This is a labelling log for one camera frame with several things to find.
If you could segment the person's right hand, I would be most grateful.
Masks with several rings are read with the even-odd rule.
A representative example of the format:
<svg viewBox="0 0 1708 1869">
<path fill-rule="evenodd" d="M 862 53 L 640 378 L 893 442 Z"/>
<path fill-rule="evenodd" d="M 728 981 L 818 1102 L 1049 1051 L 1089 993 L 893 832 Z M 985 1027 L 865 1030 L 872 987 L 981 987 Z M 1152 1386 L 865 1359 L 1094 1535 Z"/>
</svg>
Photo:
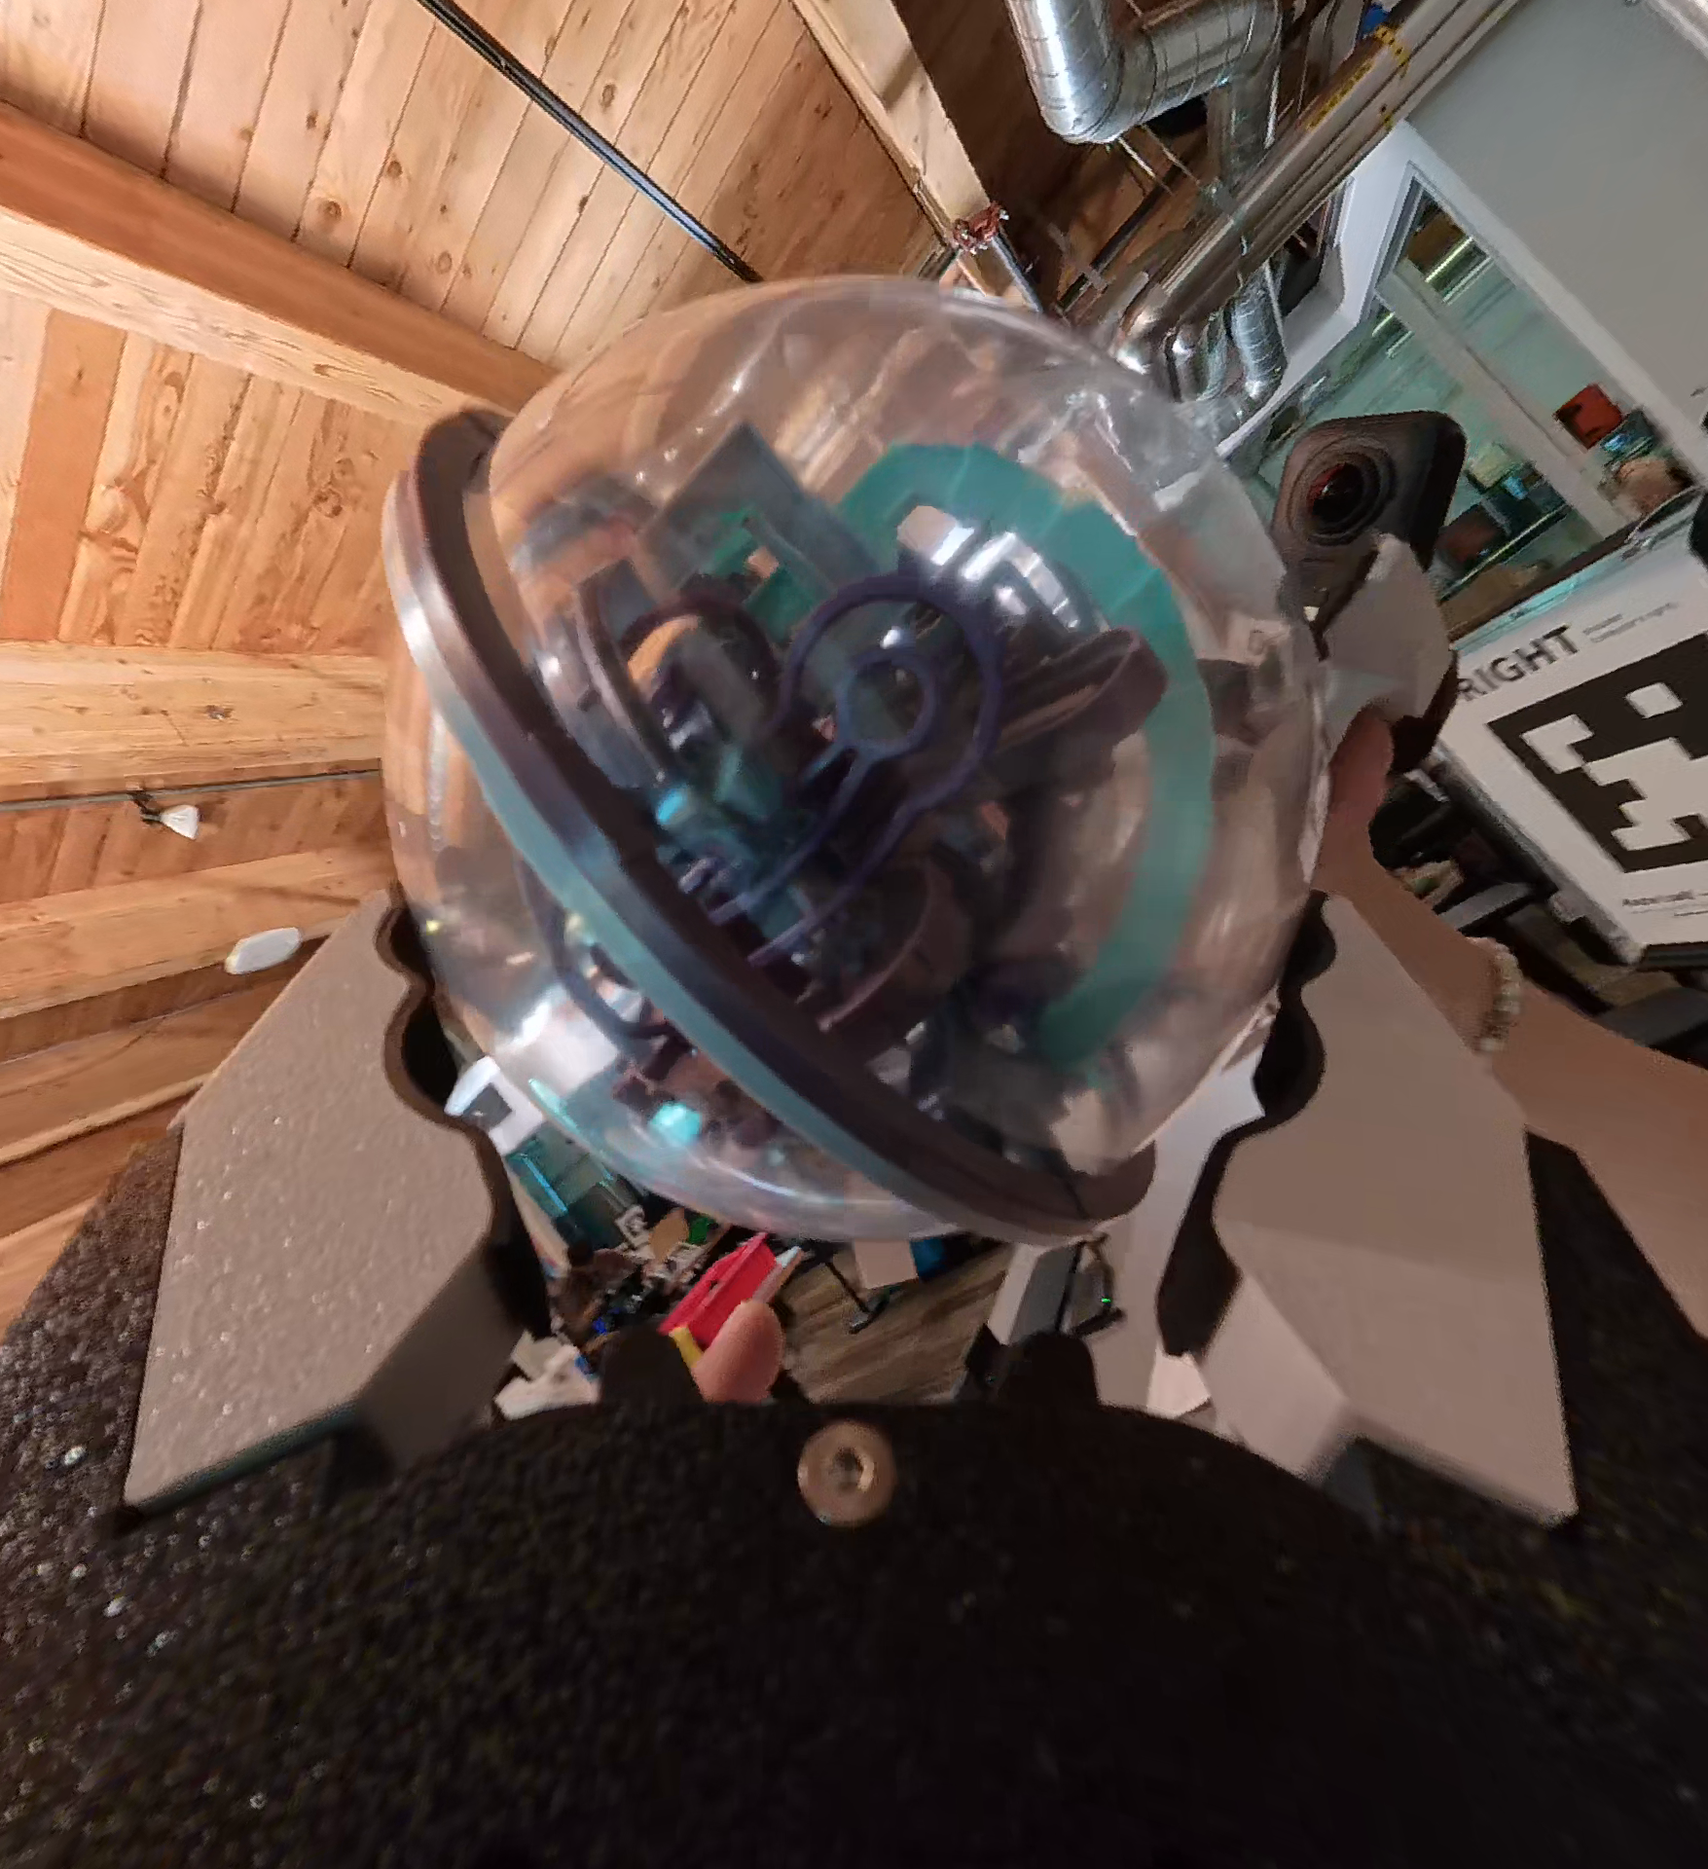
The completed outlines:
<svg viewBox="0 0 1708 1869">
<path fill-rule="evenodd" d="M 1429 909 L 1372 853 L 1372 819 L 1390 792 L 1394 737 L 1364 710 L 1332 767 L 1332 805 L 1314 886 L 1343 900 L 1478 1054 L 1498 1054 L 1523 1012 L 1526 986 L 1494 947 L 1473 944 Z"/>
</svg>

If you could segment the round metal duct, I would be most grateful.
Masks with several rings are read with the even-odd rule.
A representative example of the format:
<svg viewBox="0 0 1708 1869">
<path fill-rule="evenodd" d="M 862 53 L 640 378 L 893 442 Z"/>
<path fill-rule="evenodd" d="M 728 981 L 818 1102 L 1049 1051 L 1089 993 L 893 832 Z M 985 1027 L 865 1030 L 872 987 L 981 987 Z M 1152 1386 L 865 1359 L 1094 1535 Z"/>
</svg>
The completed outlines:
<svg viewBox="0 0 1708 1869">
<path fill-rule="evenodd" d="M 1152 22 L 1119 22 L 1113 3 L 1010 3 L 1034 104 L 1073 144 L 1116 144 L 1170 105 L 1200 101 L 1214 162 L 1200 191 L 1203 233 L 1241 233 L 1242 187 L 1274 138 L 1283 12 L 1279 3 L 1170 3 Z M 1188 312 L 1170 274 L 1191 254 L 1163 244 L 1107 290 L 1098 337 L 1178 413 L 1224 444 L 1281 388 L 1286 340 L 1281 266 L 1241 240 L 1241 274 L 1214 305 Z"/>
</svg>

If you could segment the person's left hand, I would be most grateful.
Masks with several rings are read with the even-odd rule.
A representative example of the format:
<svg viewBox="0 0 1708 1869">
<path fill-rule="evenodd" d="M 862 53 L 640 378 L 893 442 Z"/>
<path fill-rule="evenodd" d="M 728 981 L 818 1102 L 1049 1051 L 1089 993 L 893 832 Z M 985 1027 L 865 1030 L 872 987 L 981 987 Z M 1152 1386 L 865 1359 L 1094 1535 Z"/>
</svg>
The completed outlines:
<svg viewBox="0 0 1708 1869">
<path fill-rule="evenodd" d="M 701 1397 L 725 1407 L 772 1400 L 784 1366 L 783 1328 L 766 1300 L 736 1307 L 690 1371 Z"/>
</svg>

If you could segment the clear plastic maze ball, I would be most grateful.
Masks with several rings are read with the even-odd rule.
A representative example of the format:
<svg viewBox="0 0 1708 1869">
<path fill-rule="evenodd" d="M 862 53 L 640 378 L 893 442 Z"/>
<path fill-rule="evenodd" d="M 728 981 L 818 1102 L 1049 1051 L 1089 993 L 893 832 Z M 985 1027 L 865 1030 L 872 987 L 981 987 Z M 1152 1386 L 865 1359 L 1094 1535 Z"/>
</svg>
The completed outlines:
<svg viewBox="0 0 1708 1869">
<path fill-rule="evenodd" d="M 382 511 L 402 896 L 470 1041 L 640 1189 L 1070 1244 L 1264 1012 L 1328 676 L 1214 450 L 913 277 L 694 299 Z"/>
</svg>

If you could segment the person's right forearm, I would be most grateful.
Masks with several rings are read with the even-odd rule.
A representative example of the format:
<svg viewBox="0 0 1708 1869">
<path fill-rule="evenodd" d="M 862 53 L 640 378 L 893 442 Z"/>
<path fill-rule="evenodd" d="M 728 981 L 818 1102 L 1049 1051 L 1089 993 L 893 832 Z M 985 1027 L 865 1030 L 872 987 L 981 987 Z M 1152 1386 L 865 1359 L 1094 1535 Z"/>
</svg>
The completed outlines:
<svg viewBox="0 0 1708 1869">
<path fill-rule="evenodd" d="M 1708 1070 L 1530 986 L 1491 1054 L 1530 1134 L 1570 1152 L 1708 1341 Z"/>
</svg>

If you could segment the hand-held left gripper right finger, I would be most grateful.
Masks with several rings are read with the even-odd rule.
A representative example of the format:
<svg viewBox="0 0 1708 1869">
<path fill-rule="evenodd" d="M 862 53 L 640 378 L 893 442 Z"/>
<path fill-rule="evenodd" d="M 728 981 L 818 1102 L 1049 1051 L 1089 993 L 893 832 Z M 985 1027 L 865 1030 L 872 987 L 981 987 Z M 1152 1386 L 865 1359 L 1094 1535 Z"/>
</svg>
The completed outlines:
<svg viewBox="0 0 1708 1869">
<path fill-rule="evenodd" d="M 1357 1442 L 1575 1515 L 1526 1124 L 1350 904 L 1314 900 L 1156 1292 L 1214 1422 L 1322 1481 Z"/>
</svg>

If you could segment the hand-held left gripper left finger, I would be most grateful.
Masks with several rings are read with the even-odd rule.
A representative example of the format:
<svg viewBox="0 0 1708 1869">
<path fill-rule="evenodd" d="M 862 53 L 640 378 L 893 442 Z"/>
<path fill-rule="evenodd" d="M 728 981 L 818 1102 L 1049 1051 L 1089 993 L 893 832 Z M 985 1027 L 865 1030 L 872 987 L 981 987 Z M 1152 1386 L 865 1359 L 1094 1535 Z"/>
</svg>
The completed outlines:
<svg viewBox="0 0 1708 1869">
<path fill-rule="evenodd" d="M 370 900 L 180 1119 L 123 1507 L 332 1446 L 396 1472 L 479 1427 L 551 1324 L 506 1160 L 396 893 Z"/>
</svg>

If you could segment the red yellow box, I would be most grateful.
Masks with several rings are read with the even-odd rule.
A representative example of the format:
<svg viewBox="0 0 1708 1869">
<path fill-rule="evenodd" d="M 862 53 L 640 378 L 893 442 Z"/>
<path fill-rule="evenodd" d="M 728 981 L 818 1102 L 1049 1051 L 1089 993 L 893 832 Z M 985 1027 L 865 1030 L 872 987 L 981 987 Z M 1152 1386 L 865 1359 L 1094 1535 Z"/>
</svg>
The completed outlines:
<svg viewBox="0 0 1708 1869">
<path fill-rule="evenodd" d="M 800 1259 L 801 1249 L 773 1244 L 769 1235 L 751 1235 L 694 1282 L 658 1324 L 658 1332 L 673 1341 L 686 1363 L 694 1366 L 714 1349 L 740 1307 L 769 1303 L 787 1285 Z"/>
</svg>

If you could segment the black ceiling light track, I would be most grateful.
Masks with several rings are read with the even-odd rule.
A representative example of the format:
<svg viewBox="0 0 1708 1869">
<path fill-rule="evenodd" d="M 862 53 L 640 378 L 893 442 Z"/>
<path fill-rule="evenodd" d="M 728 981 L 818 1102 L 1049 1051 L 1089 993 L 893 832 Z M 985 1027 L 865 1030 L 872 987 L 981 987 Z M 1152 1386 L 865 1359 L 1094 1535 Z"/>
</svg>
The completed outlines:
<svg viewBox="0 0 1708 1869">
<path fill-rule="evenodd" d="M 592 152 L 610 176 L 619 176 L 633 194 L 646 201 L 679 233 L 725 266 L 737 283 L 761 287 L 766 277 L 729 248 L 708 222 L 686 209 L 664 188 L 640 163 L 635 163 L 619 144 L 600 134 L 589 118 L 568 105 L 535 71 L 518 62 L 511 48 L 497 39 L 479 21 L 457 3 L 418 3 L 454 43 L 461 43 L 490 72 L 509 80 L 529 105 L 535 105 L 551 125 L 557 125 L 579 150 Z"/>
</svg>

